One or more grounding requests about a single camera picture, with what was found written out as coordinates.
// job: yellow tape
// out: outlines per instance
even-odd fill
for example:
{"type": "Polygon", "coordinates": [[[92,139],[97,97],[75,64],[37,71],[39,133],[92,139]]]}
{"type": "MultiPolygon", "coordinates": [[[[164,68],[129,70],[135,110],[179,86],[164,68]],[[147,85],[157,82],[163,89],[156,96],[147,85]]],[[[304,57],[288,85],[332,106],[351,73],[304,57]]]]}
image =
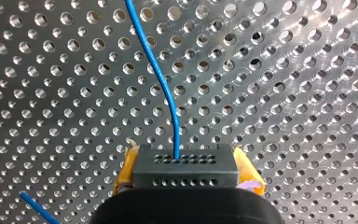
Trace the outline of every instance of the yellow tape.
{"type": "Polygon", "coordinates": [[[138,156],[139,146],[132,145],[132,148],[128,149],[126,152],[126,159],[124,160],[123,168],[118,174],[116,179],[113,193],[117,194],[117,189],[120,184],[123,183],[132,183],[132,168],[135,164],[136,157],[138,156]]]}
{"type": "Polygon", "coordinates": [[[262,187],[255,189],[255,193],[260,196],[263,195],[266,188],[266,183],[264,182],[263,177],[261,177],[255,167],[252,165],[252,162],[248,159],[241,147],[235,147],[233,154],[235,162],[237,163],[237,169],[240,172],[240,183],[249,180],[258,181],[261,183],[262,187]]]}

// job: blue cable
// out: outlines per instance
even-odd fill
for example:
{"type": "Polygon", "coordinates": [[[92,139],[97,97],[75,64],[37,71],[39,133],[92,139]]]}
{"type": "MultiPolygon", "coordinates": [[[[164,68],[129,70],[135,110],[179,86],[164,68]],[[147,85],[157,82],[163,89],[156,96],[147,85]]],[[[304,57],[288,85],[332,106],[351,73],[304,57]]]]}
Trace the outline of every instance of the blue cable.
{"type": "Polygon", "coordinates": [[[26,201],[31,207],[40,214],[50,224],[60,224],[51,214],[48,213],[42,206],[36,203],[27,193],[24,191],[20,192],[20,197],[26,201]]]}
{"type": "Polygon", "coordinates": [[[144,29],[142,28],[142,24],[139,21],[135,6],[133,5],[132,0],[124,0],[127,5],[127,10],[129,11],[133,27],[135,28],[136,34],[139,37],[139,40],[141,41],[142,47],[144,48],[144,51],[146,53],[147,58],[149,59],[150,64],[152,65],[156,75],[159,84],[161,85],[162,90],[164,91],[165,97],[167,97],[168,100],[168,106],[171,110],[171,117],[172,117],[172,124],[173,124],[173,156],[176,159],[179,159],[180,157],[180,135],[179,135],[179,118],[176,115],[176,105],[175,101],[173,100],[170,87],[167,84],[167,81],[165,80],[165,76],[162,74],[161,68],[159,68],[158,62],[156,57],[153,54],[152,49],[150,48],[147,38],[144,32],[144,29]]]}

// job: insulated wire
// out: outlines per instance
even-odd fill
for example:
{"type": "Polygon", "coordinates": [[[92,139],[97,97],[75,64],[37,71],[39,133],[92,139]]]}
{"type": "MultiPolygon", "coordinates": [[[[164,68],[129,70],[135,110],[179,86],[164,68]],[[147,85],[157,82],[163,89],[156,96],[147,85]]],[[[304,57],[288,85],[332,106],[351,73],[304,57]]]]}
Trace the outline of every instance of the insulated wire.
{"type": "Polygon", "coordinates": [[[40,204],[35,202],[26,192],[20,192],[20,197],[26,201],[31,207],[40,214],[50,224],[60,224],[51,214],[48,213],[40,204]]]}
{"type": "Polygon", "coordinates": [[[124,0],[127,5],[127,10],[129,11],[133,27],[135,28],[136,34],[139,37],[139,40],[141,41],[142,47],[144,48],[144,51],[146,53],[147,58],[149,59],[150,64],[152,65],[158,82],[161,85],[162,90],[164,91],[165,97],[168,101],[168,106],[171,111],[171,117],[172,117],[172,126],[173,126],[173,156],[176,159],[179,159],[180,157],[180,135],[179,135],[179,118],[176,115],[176,105],[175,101],[172,97],[170,87],[168,86],[167,81],[165,80],[165,76],[162,74],[161,68],[158,65],[157,59],[154,56],[154,53],[152,49],[150,48],[147,38],[144,32],[144,29],[142,28],[142,24],[139,21],[135,6],[132,2],[132,0],[124,0]]]}

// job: silver perforated background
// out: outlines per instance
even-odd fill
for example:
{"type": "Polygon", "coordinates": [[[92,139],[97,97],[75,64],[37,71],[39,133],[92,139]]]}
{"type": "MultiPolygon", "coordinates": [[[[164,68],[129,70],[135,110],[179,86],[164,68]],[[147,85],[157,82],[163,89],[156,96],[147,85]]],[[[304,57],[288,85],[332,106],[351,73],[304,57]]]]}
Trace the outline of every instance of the silver perforated background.
{"type": "MultiPolygon", "coordinates": [[[[136,1],[183,148],[242,144],[287,223],[358,224],[358,1],[136,1]]],[[[118,0],[0,0],[0,223],[64,223],[111,195],[169,108],[118,0]]]]}

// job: perforated metal sheet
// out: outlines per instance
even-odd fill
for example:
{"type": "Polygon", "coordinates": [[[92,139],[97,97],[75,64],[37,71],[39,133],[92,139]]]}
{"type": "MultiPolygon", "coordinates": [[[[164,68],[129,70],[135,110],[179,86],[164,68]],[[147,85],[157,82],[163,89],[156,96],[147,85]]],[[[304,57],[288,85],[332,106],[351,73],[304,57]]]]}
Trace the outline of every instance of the perforated metal sheet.
{"type": "MultiPolygon", "coordinates": [[[[358,224],[358,1],[146,0],[183,147],[242,144],[287,223],[358,224]]],[[[0,223],[65,223],[111,193],[130,139],[172,147],[123,1],[0,0],[0,223]]]]}

